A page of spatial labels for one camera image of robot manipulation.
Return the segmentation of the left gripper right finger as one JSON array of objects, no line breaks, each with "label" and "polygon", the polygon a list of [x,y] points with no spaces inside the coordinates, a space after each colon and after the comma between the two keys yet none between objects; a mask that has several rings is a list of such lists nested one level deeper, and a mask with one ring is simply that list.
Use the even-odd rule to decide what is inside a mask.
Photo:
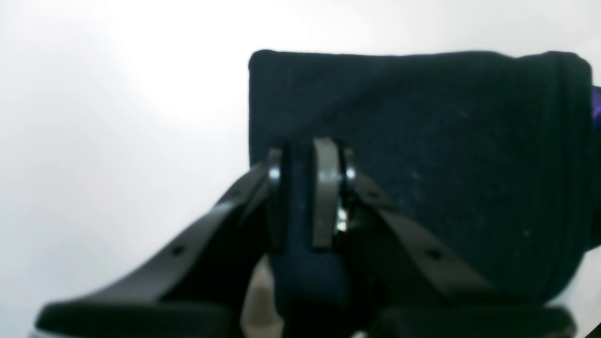
[{"label": "left gripper right finger", "polygon": [[313,247],[347,264],[368,334],[573,334],[560,307],[498,290],[363,173],[352,148],[313,141]]}]

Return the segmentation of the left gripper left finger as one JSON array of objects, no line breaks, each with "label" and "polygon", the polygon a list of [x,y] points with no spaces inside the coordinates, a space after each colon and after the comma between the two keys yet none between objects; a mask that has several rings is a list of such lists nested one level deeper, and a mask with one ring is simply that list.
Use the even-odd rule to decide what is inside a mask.
[{"label": "left gripper left finger", "polygon": [[199,220],[99,291],[43,306],[37,334],[239,334],[255,264],[284,243],[284,150],[271,148]]}]

